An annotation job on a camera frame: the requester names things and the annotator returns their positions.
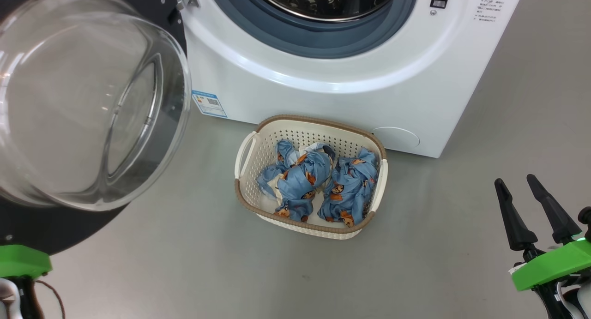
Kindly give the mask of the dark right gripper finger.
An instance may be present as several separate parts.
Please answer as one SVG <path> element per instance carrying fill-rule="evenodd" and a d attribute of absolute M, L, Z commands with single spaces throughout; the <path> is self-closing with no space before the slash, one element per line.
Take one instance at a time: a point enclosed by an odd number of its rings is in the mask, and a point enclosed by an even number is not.
<path fill-rule="evenodd" d="M 497 199 L 500 205 L 505 233 L 507 235 L 509 248 L 513 251 L 524 251 L 532 249 L 538 241 L 535 233 L 530 231 L 515 206 L 513 197 L 501 178 L 494 181 Z"/>
<path fill-rule="evenodd" d="M 566 245 L 574 241 L 573 237 L 582 233 L 582 229 L 568 215 L 558 201 L 544 188 L 534 174 L 528 174 L 526 180 L 534 198 L 542 205 L 545 215 L 553 230 L 553 240 L 557 244 Z"/>

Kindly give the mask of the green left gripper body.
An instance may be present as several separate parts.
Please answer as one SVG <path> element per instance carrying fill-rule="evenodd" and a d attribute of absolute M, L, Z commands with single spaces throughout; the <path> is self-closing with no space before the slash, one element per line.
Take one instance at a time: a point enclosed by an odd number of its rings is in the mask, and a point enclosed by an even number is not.
<path fill-rule="evenodd" d="M 52 271 L 50 256 L 23 245 L 0 246 L 0 278 L 38 279 Z"/>

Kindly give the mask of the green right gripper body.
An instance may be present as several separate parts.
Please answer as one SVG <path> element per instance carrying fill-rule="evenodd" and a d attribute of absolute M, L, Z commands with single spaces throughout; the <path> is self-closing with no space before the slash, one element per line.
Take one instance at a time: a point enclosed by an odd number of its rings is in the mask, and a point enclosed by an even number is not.
<path fill-rule="evenodd" d="M 512 268 L 509 273 L 516 290 L 526 291 L 588 268 L 591 243 L 579 239 Z"/>

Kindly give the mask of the black round glass washer door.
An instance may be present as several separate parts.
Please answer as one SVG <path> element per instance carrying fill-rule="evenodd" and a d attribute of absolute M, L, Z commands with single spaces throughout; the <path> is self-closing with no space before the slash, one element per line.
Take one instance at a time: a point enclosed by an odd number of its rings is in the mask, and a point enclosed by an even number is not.
<path fill-rule="evenodd" d="M 0 0 L 0 248 L 112 222 L 175 154 L 190 82 L 180 0 Z"/>

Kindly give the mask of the blue bear-print garment with cream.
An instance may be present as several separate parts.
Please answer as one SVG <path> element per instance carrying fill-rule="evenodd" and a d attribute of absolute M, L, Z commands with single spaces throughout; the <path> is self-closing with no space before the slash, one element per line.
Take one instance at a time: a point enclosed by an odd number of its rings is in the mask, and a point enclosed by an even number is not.
<path fill-rule="evenodd" d="M 258 187 L 277 202 L 274 215 L 306 223 L 317 191 L 331 176 L 336 153 L 323 142 L 297 150 L 293 142 L 283 139 L 275 145 L 274 156 L 275 162 L 258 175 Z"/>

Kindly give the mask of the white front-load washing machine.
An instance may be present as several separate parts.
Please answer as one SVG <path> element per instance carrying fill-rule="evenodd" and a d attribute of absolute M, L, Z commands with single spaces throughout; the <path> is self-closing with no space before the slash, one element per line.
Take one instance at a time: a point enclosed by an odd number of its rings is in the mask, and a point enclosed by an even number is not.
<path fill-rule="evenodd" d="M 274 49 L 236 26 L 215 0 L 181 11 L 192 89 L 215 94 L 227 119 L 293 114 L 371 132 L 399 127 L 439 157 L 520 0 L 416 0 L 405 24 L 363 54 L 320 60 Z"/>

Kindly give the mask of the stainless steel washing machine drum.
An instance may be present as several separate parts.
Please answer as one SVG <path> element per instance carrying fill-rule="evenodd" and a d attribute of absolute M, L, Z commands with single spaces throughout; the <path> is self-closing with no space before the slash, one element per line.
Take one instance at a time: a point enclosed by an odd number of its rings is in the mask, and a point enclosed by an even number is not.
<path fill-rule="evenodd" d="M 265 0 L 297 18 L 316 22 L 350 22 L 387 5 L 391 0 Z"/>

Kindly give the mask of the round white filter cover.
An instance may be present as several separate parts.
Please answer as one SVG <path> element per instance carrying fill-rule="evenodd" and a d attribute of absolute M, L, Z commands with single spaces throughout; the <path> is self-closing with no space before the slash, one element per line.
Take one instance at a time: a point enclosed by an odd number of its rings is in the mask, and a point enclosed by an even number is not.
<path fill-rule="evenodd" d="M 411 151 L 420 144 L 418 136 L 404 128 L 378 127 L 374 128 L 371 133 L 388 150 Z"/>

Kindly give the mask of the cream perforated laundry basket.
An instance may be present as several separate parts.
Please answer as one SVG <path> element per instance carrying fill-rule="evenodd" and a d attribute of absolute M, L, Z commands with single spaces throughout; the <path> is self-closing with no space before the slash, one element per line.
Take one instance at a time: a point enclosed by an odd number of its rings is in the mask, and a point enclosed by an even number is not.
<path fill-rule="evenodd" d="M 367 206 L 367 215 L 359 226 L 326 222 L 316 212 L 306 223 L 274 214 L 275 204 L 260 190 L 257 176 L 276 160 L 275 145 L 282 139 L 290 141 L 296 149 L 323 142 L 339 158 L 355 157 L 362 148 L 376 154 L 376 186 Z M 383 144 L 365 130 L 334 121 L 283 114 L 264 120 L 244 138 L 236 155 L 234 175 L 239 202 L 262 220 L 298 233 L 344 241 L 358 235 L 375 216 L 386 190 L 388 162 Z"/>

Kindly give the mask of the blue energy label sticker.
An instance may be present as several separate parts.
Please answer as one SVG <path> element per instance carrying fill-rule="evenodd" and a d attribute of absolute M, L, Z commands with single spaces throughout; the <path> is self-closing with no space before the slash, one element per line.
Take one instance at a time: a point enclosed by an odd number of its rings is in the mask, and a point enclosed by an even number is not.
<path fill-rule="evenodd" d="M 202 114 L 227 119 L 227 114 L 215 94 L 192 90 L 192 98 Z"/>

